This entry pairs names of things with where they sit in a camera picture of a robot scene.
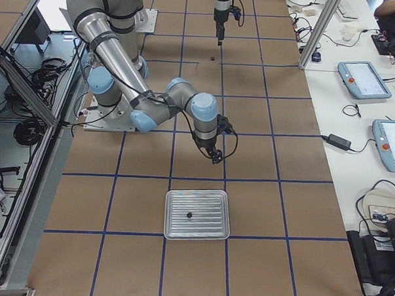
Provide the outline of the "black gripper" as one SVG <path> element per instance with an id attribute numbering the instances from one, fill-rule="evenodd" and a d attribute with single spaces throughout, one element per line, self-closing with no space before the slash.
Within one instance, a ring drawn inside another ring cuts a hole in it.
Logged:
<path id="1" fill-rule="evenodd" d="M 225 36 L 225 22 L 216 20 L 216 37 L 224 37 Z M 221 46 L 222 40 L 217 38 L 217 45 Z"/>
<path id="2" fill-rule="evenodd" d="M 198 150 L 204 155 L 204 157 L 212 159 L 212 164 L 219 164 L 223 159 L 223 152 L 216 149 L 217 138 L 211 139 L 197 139 Z"/>

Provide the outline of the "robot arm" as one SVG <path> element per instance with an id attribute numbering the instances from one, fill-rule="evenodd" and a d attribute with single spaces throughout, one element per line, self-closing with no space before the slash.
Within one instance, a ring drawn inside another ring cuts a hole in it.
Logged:
<path id="1" fill-rule="evenodd" d="M 143 0 L 66 0 L 76 34 L 96 53 L 130 106 L 130 120 L 140 132 L 149 132 L 188 113 L 197 149 L 217 164 L 223 153 L 216 148 L 222 133 L 215 96 L 197 91 L 188 81 L 172 79 L 163 95 L 155 96 L 145 82 L 143 58 L 136 46 L 135 15 Z"/>
<path id="2" fill-rule="evenodd" d="M 221 46 L 225 38 L 225 23 L 231 12 L 231 0 L 214 0 L 214 21 L 216 23 L 217 45 Z"/>

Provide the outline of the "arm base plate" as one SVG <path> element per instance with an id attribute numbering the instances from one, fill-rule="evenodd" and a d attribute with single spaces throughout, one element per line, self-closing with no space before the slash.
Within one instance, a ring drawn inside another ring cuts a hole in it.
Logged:
<path id="1" fill-rule="evenodd" d="M 148 8 L 138 11 L 134 16 L 136 33 L 148 35 L 154 34 L 158 12 L 158 9 Z"/>
<path id="2" fill-rule="evenodd" d="M 132 108 L 125 97 L 118 103 L 117 108 L 98 105 L 96 97 L 92 97 L 86 113 L 83 128 L 87 131 L 101 132 L 134 132 L 136 127 L 130 120 Z"/>

